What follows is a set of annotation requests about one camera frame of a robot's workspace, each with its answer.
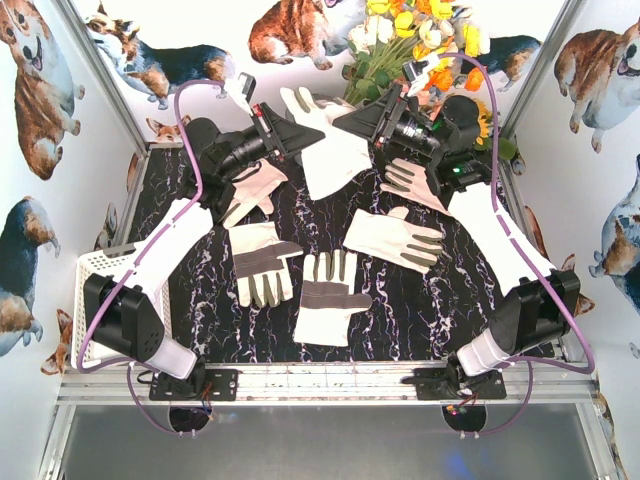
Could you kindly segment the long white glove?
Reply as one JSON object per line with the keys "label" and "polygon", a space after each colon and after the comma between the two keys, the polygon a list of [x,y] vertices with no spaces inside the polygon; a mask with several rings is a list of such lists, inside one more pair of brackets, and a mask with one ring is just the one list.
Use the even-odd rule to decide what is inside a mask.
{"label": "long white glove", "polygon": [[372,167],[368,142],[333,126],[338,117],[355,108],[337,97],[315,100],[305,87],[280,88],[280,96],[298,125],[324,133],[325,137],[304,148],[301,162],[309,196],[326,198]]}

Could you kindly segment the white glove green fingers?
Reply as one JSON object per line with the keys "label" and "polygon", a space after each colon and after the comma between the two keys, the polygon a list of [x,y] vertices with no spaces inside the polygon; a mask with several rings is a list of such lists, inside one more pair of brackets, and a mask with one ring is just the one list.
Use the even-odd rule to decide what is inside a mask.
{"label": "white glove green fingers", "polygon": [[443,234],[439,230],[406,221],[409,209],[394,207],[387,214],[358,209],[343,245],[395,265],[426,274],[442,254]]}

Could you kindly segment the grey striped work glove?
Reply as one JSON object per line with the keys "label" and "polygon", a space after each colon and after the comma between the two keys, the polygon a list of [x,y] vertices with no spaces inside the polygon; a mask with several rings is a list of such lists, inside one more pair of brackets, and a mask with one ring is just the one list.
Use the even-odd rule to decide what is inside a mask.
{"label": "grey striped work glove", "polygon": [[344,250],[307,254],[293,340],[300,344],[347,347],[351,316],[372,305],[355,292],[357,254]]}
{"label": "grey striped work glove", "polygon": [[293,298],[287,260],[304,253],[300,245],[281,240],[274,222],[232,227],[229,241],[241,307],[277,307]]}

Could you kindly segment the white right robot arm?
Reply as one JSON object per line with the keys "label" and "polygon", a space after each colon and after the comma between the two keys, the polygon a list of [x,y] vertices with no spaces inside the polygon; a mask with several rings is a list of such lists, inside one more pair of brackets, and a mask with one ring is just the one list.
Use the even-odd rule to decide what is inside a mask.
{"label": "white right robot arm", "polygon": [[454,354],[466,376],[479,376],[568,333],[580,283],[540,254],[497,200],[492,154],[474,147],[481,133],[478,104],[450,96],[434,119],[409,104],[401,91],[390,90],[333,125],[378,148],[411,152],[414,162],[396,158],[386,165],[382,190],[453,217],[496,275],[503,301],[488,327]]}

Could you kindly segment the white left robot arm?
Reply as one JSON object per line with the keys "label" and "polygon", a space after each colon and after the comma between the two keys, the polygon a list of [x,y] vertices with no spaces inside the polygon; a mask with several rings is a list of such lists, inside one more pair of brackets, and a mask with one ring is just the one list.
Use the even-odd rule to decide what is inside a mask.
{"label": "white left robot arm", "polygon": [[195,353],[172,339],[158,310],[165,282],[214,227],[230,230],[256,207],[271,210],[271,193],[287,180],[276,162],[325,138],[265,103],[250,107],[249,117],[250,127],[227,133],[208,118],[178,122],[192,173],[165,217],[117,269],[77,280],[77,370],[136,361],[179,380],[193,374]]}

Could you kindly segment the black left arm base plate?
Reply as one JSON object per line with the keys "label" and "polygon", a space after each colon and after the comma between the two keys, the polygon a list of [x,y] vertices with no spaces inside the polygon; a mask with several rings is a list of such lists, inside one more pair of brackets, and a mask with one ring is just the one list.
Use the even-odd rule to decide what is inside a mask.
{"label": "black left arm base plate", "polygon": [[150,385],[152,401],[234,401],[239,385],[239,371],[226,368],[207,368],[197,364],[190,376],[178,379],[160,373]]}

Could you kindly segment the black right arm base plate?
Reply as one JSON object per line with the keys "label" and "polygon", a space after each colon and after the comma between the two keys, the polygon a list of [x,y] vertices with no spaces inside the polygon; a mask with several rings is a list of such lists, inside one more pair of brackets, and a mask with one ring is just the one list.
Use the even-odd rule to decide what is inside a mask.
{"label": "black right arm base plate", "polygon": [[490,370],[477,376],[468,376],[462,367],[416,368],[400,382],[411,385],[419,400],[502,400],[507,397],[503,376]]}

